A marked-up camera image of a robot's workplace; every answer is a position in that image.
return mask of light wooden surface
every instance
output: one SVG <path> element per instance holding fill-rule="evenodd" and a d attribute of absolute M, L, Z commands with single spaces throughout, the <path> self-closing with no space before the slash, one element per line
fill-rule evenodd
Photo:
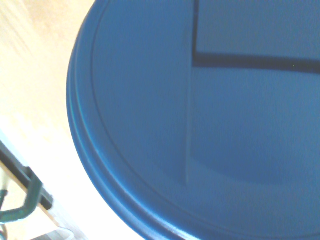
<path fill-rule="evenodd" d="M 1 190 L 8 190 L 2 211 L 23 206 L 27 190 L 2 162 L 0 162 L 0 186 Z M 8 240 L 32 240 L 58 229 L 53 218 L 40 204 L 26 219 L 7 223 L 6 228 Z"/>
<path fill-rule="evenodd" d="M 0 0 L 0 139 L 90 240 L 141 239 L 88 178 L 70 134 L 70 55 L 93 0 Z"/>

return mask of green metal clamp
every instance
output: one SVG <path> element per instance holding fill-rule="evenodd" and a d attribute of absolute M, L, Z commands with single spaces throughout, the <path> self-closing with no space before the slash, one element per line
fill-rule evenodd
<path fill-rule="evenodd" d="M 42 196 L 43 184 L 33 172 L 30 179 L 31 182 L 29 183 L 24 205 L 17 209 L 0 211 L 0 225 L 23 220 L 37 208 Z M 0 191 L 0 209 L 7 193 L 8 191 L 6 190 Z"/>

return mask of round lid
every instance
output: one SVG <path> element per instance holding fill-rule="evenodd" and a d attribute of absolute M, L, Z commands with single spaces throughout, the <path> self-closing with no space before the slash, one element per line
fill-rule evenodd
<path fill-rule="evenodd" d="M 319 238 L 319 11 L 94 3 L 67 112 L 87 174 L 131 228 L 147 239 Z"/>

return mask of dark line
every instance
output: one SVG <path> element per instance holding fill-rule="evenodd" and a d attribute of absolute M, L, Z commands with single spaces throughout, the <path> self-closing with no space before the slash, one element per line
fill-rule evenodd
<path fill-rule="evenodd" d="M 320 60 L 197 52 L 198 20 L 199 0 L 194 0 L 192 32 L 193 67 L 260 69 L 320 74 Z"/>
<path fill-rule="evenodd" d="M 192 30 L 192 65 L 197 53 L 198 16 L 199 16 L 199 0 L 194 0 L 193 30 Z"/>

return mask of wooden floor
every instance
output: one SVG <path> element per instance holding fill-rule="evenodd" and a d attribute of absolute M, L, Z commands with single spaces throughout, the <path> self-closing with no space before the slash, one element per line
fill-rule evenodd
<path fill-rule="evenodd" d="M 88 239 L 141 239 L 99 195 L 70 134 L 68 64 L 93 2 L 0 0 L 0 139 Z"/>

